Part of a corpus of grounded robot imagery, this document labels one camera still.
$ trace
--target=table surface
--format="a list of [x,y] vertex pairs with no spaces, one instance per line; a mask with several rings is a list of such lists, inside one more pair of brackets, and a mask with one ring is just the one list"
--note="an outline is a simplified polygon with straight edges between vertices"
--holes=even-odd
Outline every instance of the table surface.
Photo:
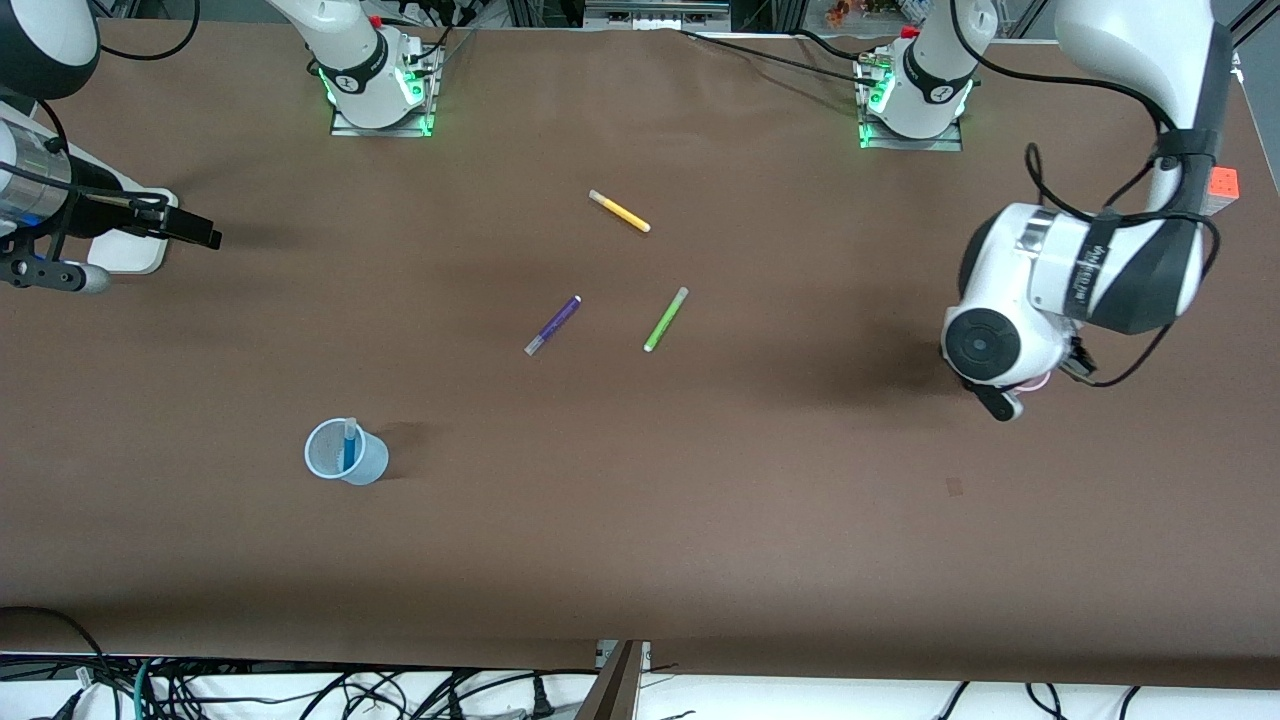
[[[225,238],[96,297],[3,293],[0,601],[115,652],[582,666],[644,637],[685,671],[1280,684],[1277,199],[1239,87],[1244,199],[1190,313],[1125,384],[1057,378],[997,424],[937,356],[960,254],[1034,196],[1028,141],[1097,206],[1151,143],[1130,101],[988,76],[964,152],[859,150],[841,81],[479,32],[435,137],[357,140],[306,60],[287,26],[204,23],[56,104]],[[1103,374],[1143,345],[1088,341]],[[390,447],[375,486],[302,462],[347,414]]]

